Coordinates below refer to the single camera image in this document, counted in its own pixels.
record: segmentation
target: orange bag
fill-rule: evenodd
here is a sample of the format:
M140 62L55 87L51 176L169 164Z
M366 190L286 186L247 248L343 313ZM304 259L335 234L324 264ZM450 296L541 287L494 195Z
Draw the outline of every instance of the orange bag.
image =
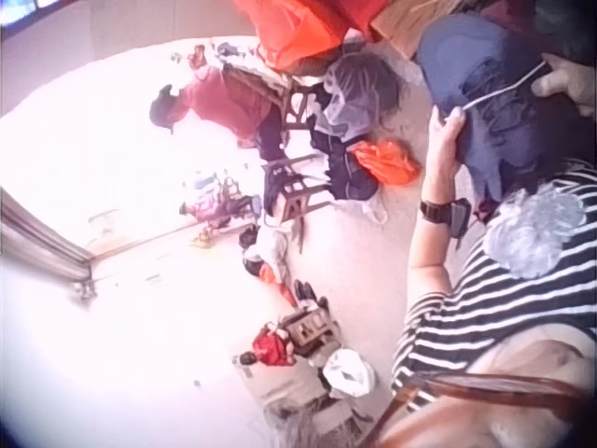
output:
M386 185L406 185L421 172L421 165L394 140L360 142L350 148L358 162Z
M234 0L255 26L259 56L284 70L302 58L339 46L349 25L321 0Z

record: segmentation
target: sneaker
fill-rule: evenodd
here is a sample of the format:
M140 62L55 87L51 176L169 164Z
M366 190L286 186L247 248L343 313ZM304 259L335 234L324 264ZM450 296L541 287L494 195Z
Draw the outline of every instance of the sneaker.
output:
M317 304L319 305L320 308L329 312L329 303L327 302L326 297L322 297L321 299L319 299L317 301Z
M305 282L302 284L302 292L304 299L311 299L312 301L317 301L315 291L313 291L313 287L309 282Z
M305 300L305 293L303 290L303 284L301 281L299 280L295 280L294 283L294 287L295 287L295 296L297 297L298 301L304 301Z

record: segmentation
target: hand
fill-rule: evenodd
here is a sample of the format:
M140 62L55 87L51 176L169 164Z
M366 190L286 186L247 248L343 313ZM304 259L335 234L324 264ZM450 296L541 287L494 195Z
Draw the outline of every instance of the hand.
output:
M445 123L441 122L437 106L433 106L429 120L429 149L427 150L427 175L438 175L452 180L460 169L456 160L456 139L465 125L465 112L455 107Z
M582 116L594 116L595 69L553 54L544 54L543 59L553 71L533 83L531 86L533 93L542 98L555 93L565 93L576 103Z

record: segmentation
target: black and white striped shirt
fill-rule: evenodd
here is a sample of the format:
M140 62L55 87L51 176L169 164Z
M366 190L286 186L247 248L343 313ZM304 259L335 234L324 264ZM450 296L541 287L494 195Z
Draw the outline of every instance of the black and white striped shirt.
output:
M394 390L416 371L465 371L505 338L539 325L569 325L597 339L597 172L578 163L553 182L575 194L587 216L555 269L533 280L514 278L478 241L453 293L427 294L408 311L394 356ZM434 399L422 391L410 411Z

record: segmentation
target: wristwatch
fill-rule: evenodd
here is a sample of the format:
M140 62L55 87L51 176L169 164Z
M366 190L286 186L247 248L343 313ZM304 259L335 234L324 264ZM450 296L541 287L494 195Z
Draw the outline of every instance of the wristwatch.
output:
M462 198L443 204L421 201L420 210L425 220L434 224L446 224L450 227L451 237L459 240L468 230L472 208L468 199Z

